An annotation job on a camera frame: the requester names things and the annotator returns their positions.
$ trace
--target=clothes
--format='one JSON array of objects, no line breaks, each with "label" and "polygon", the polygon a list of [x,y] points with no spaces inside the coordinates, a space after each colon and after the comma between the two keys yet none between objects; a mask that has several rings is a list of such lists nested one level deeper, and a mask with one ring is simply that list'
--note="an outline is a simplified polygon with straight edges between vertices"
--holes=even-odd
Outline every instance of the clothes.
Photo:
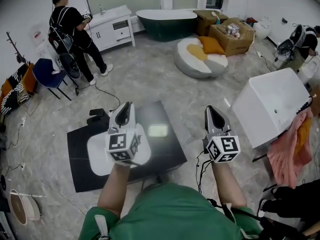
[{"label": "clothes", "polygon": [[299,50],[296,49],[294,51],[294,60],[286,59],[277,70],[291,68],[295,72],[297,72],[302,67],[305,61],[306,59],[303,58]]},{"label": "clothes", "polygon": [[[310,127],[308,128],[308,120],[312,117],[311,108],[304,109],[294,117],[289,130],[271,144],[267,156],[278,185],[286,185],[295,189],[297,177],[301,170],[312,161],[309,145]],[[304,144],[301,146],[298,138],[301,139],[302,137]],[[299,152],[295,153],[297,143],[299,144]]]},{"label": "clothes", "polygon": [[[312,31],[314,33],[315,30],[313,29],[313,27],[308,27],[306,28],[305,31]],[[307,34],[305,36],[305,40],[302,44],[302,47],[307,47],[307,48],[298,48],[302,58],[306,59],[309,56],[309,49],[311,48],[311,50],[315,51],[318,45],[318,40],[315,34]]]},{"label": "clothes", "polygon": [[105,64],[103,58],[101,57],[100,51],[98,50],[98,48],[94,42],[92,42],[89,45],[89,47],[84,50],[73,45],[70,50],[70,53],[74,54],[74,56],[76,58],[77,65],[88,82],[93,80],[94,76],[92,75],[92,73],[87,65],[84,53],[89,54],[93,58],[96,66],[100,69],[100,72],[102,74],[104,72],[106,72],[107,65]]},{"label": "clothes", "polygon": [[[253,213],[249,208],[242,210]],[[236,225],[196,190],[174,183],[143,191],[120,220],[111,211],[91,208],[79,240],[99,239],[97,214],[105,216],[112,240],[242,240],[240,227],[248,235],[261,232],[253,218],[234,213]]]},{"label": "clothes", "polygon": [[[60,15],[61,10],[65,6],[58,6],[56,7],[51,15],[49,24],[51,25],[53,22],[58,23],[58,18]],[[76,8],[69,7],[68,10],[65,12],[62,21],[60,22],[60,25],[62,26],[63,31],[72,36],[73,38],[73,43],[81,47],[82,49],[86,49],[89,47],[89,45],[92,42],[92,39],[88,35],[87,31],[82,30],[79,31],[77,30],[77,26],[79,26],[85,19],[82,17],[82,15],[78,12]]]},{"label": "clothes", "polygon": [[319,189],[320,179],[302,184],[295,189],[279,187],[274,194],[277,200],[266,201],[262,210],[276,213],[282,218],[302,218],[317,222],[320,219]]}]

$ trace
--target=pink cloth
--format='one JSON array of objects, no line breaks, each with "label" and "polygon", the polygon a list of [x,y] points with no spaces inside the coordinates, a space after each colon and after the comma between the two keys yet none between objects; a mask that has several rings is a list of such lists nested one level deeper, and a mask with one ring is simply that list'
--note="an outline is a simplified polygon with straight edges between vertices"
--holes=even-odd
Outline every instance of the pink cloth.
[{"label": "pink cloth", "polygon": [[309,146],[309,135],[300,152],[294,156],[297,143],[297,130],[302,123],[312,118],[310,107],[295,116],[289,130],[271,144],[267,156],[272,166],[275,181],[278,185],[286,185],[292,189],[297,186],[297,177],[304,165],[312,161]]}]

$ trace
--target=green shirt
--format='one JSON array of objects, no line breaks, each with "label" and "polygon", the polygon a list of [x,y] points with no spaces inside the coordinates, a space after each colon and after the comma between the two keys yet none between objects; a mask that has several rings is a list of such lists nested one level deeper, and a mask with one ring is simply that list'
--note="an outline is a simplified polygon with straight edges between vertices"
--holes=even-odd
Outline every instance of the green shirt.
[{"label": "green shirt", "polygon": [[99,239],[95,215],[105,216],[112,240],[242,240],[241,228],[247,235],[261,232],[253,218],[234,213],[235,224],[196,190],[174,183],[144,190],[121,219],[109,210],[91,208],[79,240]]}]

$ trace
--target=man in black shirt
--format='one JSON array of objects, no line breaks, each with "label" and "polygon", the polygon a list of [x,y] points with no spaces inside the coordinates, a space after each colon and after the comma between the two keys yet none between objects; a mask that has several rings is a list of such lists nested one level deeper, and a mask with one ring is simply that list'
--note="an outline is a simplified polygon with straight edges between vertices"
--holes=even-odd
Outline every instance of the man in black shirt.
[{"label": "man in black shirt", "polygon": [[308,27],[306,29],[306,37],[301,46],[301,48],[296,48],[294,51],[293,60],[287,59],[284,63],[282,63],[281,69],[292,68],[295,72],[297,72],[301,66],[304,64],[308,56],[317,56],[318,52],[316,52],[316,48],[318,45],[317,38],[320,38],[320,26]]},{"label": "man in black shirt", "polygon": [[73,7],[68,7],[67,10],[63,12],[64,14],[60,15],[62,9],[68,5],[68,2],[69,0],[52,0],[54,10],[49,24],[57,23],[58,18],[60,17],[61,19],[62,17],[60,22],[62,30],[73,38],[73,46],[70,53],[75,55],[80,71],[92,86],[96,83],[96,77],[92,75],[85,60],[84,53],[89,54],[93,58],[95,64],[100,69],[102,76],[106,76],[113,69],[113,65],[105,64],[95,43],[90,38],[87,31],[84,30],[86,25],[90,22],[90,18],[84,19],[78,10]]}]

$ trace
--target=white vanity cabinet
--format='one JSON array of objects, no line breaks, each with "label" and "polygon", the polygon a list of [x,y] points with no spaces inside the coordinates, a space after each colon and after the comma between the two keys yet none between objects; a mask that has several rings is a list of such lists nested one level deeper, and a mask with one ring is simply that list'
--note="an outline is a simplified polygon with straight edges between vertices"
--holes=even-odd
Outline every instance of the white vanity cabinet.
[{"label": "white vanity cabinet", "polygon": [[136,46],[130,15],[126,5],[107,10],[103,15],[93,15],[85,30],[99,51],[128,42]]}]

